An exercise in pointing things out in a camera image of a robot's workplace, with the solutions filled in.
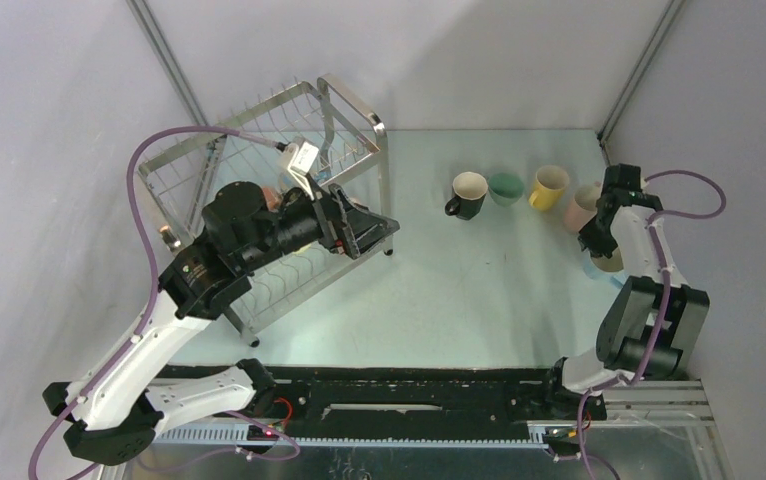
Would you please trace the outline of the mint green mug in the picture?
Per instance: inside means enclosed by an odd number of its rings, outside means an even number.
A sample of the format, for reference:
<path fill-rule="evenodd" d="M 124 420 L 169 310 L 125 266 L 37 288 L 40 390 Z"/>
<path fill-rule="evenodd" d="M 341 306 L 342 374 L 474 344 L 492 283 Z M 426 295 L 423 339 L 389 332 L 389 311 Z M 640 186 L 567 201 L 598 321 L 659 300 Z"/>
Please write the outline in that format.
<path fill-rule="evenodd" d="M 510 173 L 497 173 L 488 179 L 489 194 L 499 206 L 508 207 L 517 203 L 524 194 L 525 185 Z"/>

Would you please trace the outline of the black mug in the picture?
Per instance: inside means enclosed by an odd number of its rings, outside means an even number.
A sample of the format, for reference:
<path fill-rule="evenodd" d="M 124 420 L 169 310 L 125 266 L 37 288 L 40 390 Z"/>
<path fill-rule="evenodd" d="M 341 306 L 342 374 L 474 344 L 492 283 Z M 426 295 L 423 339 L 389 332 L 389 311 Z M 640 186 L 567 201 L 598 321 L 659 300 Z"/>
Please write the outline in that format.
<path fill-rule="evenodd" d="M 476 172 L 458 174 L 452 182 L 452 198 L 446 203 L 444 213 L 461 220 L 471 220 L 481 211 L 488 193 L 486 178 Z"/>

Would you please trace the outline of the pink faceted mug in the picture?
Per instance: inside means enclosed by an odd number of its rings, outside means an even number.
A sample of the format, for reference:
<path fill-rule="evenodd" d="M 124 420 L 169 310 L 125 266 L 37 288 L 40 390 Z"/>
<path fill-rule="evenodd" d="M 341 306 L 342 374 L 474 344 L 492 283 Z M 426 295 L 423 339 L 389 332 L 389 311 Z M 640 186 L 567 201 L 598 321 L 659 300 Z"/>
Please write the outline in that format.
<path fill-rule="evenodd" d="M 597 213 L 601 184 L 580 186 L 573 194 L 563 215 L 563 224 L 570 233 L 578 233 Z"/>

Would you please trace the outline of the yellow mug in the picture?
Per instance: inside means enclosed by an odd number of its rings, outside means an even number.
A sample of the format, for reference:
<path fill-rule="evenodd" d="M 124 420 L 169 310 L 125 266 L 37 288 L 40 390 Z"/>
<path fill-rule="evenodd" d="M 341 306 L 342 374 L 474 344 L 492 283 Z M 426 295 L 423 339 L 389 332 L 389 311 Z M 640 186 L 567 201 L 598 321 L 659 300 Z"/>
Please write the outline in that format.
<path fill-rule="evenodd" d="M 542 166 L 536 172 L 528 202 L 537 211 L 547 212 L 559 202 L 569 184 L 570 176 L 565 169 Z"/>

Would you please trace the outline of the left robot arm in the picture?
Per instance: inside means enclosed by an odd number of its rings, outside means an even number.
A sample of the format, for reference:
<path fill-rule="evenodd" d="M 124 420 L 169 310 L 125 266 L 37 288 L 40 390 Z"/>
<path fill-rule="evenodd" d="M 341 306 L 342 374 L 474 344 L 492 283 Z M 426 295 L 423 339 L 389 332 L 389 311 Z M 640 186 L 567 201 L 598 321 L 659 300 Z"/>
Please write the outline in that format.
<path fill-rule="evenodd" d="M 178 426 L 218 413 L 270 412 L 276 384 L 255 359 L 171 386 L 153 379 L 250 291 L 259 269 L 314 243 L 357 260 L 399 229 L 336 184 L 295 187 L 270 209 L 259 185 L 237 181 L 218 191 L 202 217 L 202 232 L 158 276 L 132 332 L 82 379 L 44 390 L 50 412 L 69 424 L 63 439 L 74 457 L 119 465 Z"/>

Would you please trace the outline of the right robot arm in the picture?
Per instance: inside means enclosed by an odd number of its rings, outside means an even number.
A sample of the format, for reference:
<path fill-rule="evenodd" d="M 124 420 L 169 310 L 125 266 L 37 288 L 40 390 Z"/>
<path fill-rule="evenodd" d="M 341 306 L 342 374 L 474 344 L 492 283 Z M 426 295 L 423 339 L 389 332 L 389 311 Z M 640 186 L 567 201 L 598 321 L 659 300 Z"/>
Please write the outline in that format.
<path fill-rule="evenodd" d="M 667 245 L 670 211 L 646 192 L 640 167 L 607 167 L 596 214 L 578 233 L 592 259 L 621 256 L 626 278 L 587 352 L 563 357 L 540 392 L 544 411 L 565 418 L 581 401 L 613 386 L 685 376 L 710 308 L 689 285 Z"/>

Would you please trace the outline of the light blue mug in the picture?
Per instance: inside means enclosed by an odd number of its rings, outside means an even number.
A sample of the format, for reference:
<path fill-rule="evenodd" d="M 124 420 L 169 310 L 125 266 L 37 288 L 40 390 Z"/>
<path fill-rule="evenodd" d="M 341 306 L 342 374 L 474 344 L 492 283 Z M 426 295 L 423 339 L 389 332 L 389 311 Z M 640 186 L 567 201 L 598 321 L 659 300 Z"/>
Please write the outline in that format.
<path fill-rule="evenodd" d="M 609 283 L 621 289 L 627 279 L 624 272 L 621 252 L 616 249 L 611 256 L 593 256 L 585 252 L 583 256 L 584 274 L 595 281 Z"/>

